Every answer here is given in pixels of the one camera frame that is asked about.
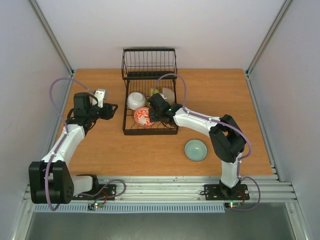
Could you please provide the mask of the orange patterned white bowl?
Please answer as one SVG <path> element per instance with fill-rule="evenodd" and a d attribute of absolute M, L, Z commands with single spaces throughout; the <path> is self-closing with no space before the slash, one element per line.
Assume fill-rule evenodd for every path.
<path fill-rule="evenodd" d="M 150 120 L 148 107 L 137 108 L 133 114 L 133 118 L 140 127 L 147 128 L 154 124 L 154 122 L 151 122 Z"/>

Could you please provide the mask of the cream beige bowl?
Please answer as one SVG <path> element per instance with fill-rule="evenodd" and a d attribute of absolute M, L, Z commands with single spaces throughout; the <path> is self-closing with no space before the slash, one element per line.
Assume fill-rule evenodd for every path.
<path fill-rule="evenodd" d="M 170 105 L 173 105 L 175 103 L 175 93 L 172 89 L 163 87 L 162 94 L 163 94 L 164 100 L 168 102 Z"/>

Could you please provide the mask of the lime green bowl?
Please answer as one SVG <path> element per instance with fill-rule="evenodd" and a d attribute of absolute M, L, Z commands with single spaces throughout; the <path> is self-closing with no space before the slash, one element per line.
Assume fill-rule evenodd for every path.
<path fill-rule="evenodd" d="M 154 94 L 157 94 L 159 93 L 159 90 L 158 89 L 154 89 L 154 88 L 151 88 L 150 89 L 150 96 L 154 95 Z"/>

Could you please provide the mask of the pale teal bowl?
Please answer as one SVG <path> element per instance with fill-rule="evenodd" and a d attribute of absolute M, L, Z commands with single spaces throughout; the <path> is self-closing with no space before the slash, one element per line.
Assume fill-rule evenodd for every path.
<path fill-rule="evenodd" d="M 185 144 L 184 154 L 191 161 L 200 162 L 207 157 L 208 149 L 201 140 L 192 139 Z"/>

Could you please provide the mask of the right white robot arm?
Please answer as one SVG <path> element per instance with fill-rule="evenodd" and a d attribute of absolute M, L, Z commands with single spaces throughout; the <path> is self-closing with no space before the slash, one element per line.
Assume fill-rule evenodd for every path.
<path fill-rule="evenodd" d="M 230 115 L 213 117 L 190 110 L 182 104 L 169 104 L 159 93 L 148 100 L 151 122 L 185 127 L 210 138 L 221 160 L 219 191 L 225 199 L 234 197 L 241 184 L 240 163 L 247 143 L 244 134 Z"/>

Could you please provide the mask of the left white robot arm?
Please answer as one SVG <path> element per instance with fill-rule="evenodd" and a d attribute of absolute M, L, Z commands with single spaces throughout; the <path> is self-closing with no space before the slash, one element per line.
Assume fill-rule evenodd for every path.
<path fill-rule="evenodd" d="M 90 94 L 76 93 L 73 108 L 67 114 L 66 126 L 52 149 L 40 161 L 28 167 L 30 196 L 34 204 L 68 204 L 78 195 L 96 199 L 101 187 L 95 174 L 71 176 L 69 162 L 97 120 L 110 120 L 118 108 L 106 103 L 107 92 L 99 88 Z"/>

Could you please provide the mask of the left small circuit board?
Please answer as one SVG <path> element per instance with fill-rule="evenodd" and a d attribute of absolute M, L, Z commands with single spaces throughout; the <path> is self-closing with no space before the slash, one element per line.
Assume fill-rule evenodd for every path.
<path fill-rule="evenodd" d="M 95 211 L 97 209 L 101 209 L 102 207 L 104 206 L 103 203 L 100 203 L 100 202 L 96 202 L 96 203 L 89 203 L 87 205 L 87 210 L 88 211 Z"/>

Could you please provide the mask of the small circuit board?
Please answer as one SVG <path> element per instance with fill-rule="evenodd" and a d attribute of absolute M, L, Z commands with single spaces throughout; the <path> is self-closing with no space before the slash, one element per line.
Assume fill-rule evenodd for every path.
<path fill-rule="evenodd" d="M 104 206 L 103 203 L 100 203 L 100 202 L 96 202 L 96 203 L 89 203 L 87 205 L 87 210 L 88 211 L 95 211 L 97 209 L 101 209 L 102 207 Z"/>
<path fill-rule="evenodd" d="M 242 204 L 240 202 L 226 202 L 224 206 L 229 209 L 234 209 L 241 207 Z"/>

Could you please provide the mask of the right small circuit board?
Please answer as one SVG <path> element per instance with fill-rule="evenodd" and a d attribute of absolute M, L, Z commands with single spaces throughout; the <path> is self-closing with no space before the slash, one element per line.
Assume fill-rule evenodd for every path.
<path fill-rule="evenodd" d="M 234 209 L 241 207 L 242 204 L 240 202 L 226 202 L 224 206 L 229 209 Z"/>

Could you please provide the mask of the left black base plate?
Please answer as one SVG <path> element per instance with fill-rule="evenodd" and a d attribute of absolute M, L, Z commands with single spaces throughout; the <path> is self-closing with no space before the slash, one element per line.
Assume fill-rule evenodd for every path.
<path fill-rule="evenodd" d="M 108 201 L 114 201 L 115 195 L 117 193 L 117 185 L 116 184 L 108 184 L 97 196 L 90 197 L 86 195 L 76 195 L 72 198 L 73 201 L 93 201 L 98 198 L 106 199 Z"/>

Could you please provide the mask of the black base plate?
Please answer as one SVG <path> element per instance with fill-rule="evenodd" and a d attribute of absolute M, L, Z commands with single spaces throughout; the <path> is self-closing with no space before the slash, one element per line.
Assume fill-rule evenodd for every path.
<path fill-rule="evenodd" d="M 221 184 L 205 184 L 200 192 L 207 201 L 231 201 L 249 200 L 249 190 L 246 184 L 238 184 L 233 188 Z"/>
<path fill-rule="evenodd" d="M 117 185 L 116 184 L 108 184 L 97 196 L 90 197 L 86 195 L 76 195 L 72 198 L 73 201 L 93 201 L 98 198 L 106 199 L 108 201 L 114 201 L 115 195 L 117 193 Z"/>

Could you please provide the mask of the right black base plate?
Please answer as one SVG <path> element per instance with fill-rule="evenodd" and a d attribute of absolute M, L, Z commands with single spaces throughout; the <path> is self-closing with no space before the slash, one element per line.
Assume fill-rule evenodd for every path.
<path fill-rule="evenodd" d="M 246 184 L 238 184 L 233 188 L 221 184 L 205 184 L 200 192 L 207 201 L 231 201 L 249 200 L 249 190 Z"/>

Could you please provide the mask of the aluminium rail base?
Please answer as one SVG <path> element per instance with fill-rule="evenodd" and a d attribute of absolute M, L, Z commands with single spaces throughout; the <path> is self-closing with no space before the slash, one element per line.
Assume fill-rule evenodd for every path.
<path fill-rule="evenodd" d="M 249 199 L 246 203 L 297 202 L 295 190 L 290 182 L 281 182 L 277 175 L 253 176 L 245 179 Z M 128 203 L 195 203 L 206 200 L 201 191 L 205 185 L 219 183 L 218 176 L 99 176 L 105 185 L 111 180 L 122 180 L 125 192 L 115 198 L 116 202 Z"/>

